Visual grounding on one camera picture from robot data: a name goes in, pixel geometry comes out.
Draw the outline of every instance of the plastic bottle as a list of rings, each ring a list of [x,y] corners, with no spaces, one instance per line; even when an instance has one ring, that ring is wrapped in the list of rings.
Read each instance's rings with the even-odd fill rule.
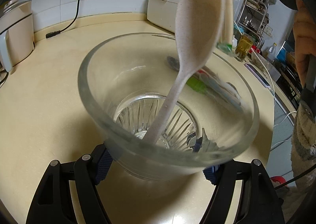
[[[270,46],[269,49],[265,50],[263,53],[263,56],[269,61],[269,62],[273,62],[274,58],[275,58],[275,53],[276,53],[276,43],[273,43],[272,46]]]

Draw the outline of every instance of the metal shelf rack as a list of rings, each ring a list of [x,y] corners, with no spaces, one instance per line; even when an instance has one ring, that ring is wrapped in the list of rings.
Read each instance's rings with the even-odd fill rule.
[[[256,37],[255,45],[258,48],[263,46],[262,34],[269,23],[268,6],[269,0],[244,0],[237,18],[238,26],[243,27],[249,35]]]

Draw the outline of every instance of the blue gripper pad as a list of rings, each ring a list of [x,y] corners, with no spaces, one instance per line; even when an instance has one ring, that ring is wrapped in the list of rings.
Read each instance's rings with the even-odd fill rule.
[[[204,176],[207,180],[209,180],[213,185],[217,185],[218,177],[216,172],[218,171],[220,165],[211,166],[205,170],[203,170]]]
[[[113,162],[113,158],[112,156],[110,155],[109,151],[106,150],[100,161],[98,162],[98,165],[97,165],[97,171],[96,171],[96,175],[95,175],[95,184],[98,185],[100,183],[100,181],[104,180],[110,167],[111,167],[111,164]]]

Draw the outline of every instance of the glass jar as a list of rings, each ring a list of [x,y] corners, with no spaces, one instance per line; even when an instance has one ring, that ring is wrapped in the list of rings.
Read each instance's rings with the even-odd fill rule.
[[[232,65],[212,54],[205,73],[238,94],[240,105],[191,80],[157,144],[143,141],[177,76],[170,59],[177,59],[174,36],[125,34],[92,49],[78,74],[81,100],[111,156],[147,180],[169,180],[229,161],[250,145],[259,128],[251,88]]]
[[[237,54],[237,57],[235,58],[242,62],[246,58],[254,42],[255,39],[253,37],[243,33],[235,50],[235,53]]]

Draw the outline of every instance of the smartphone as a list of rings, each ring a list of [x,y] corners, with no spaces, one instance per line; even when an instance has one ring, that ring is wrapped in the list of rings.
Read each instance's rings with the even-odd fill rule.
[[[261,82],[261,84],[265,87],[265,88],[269,88],[270,84],[265,80],[264,77],[262,77],[262,75],[249,63],[245,63],[245,66],[247,67],[248,70],[250,70],[255,77]]]

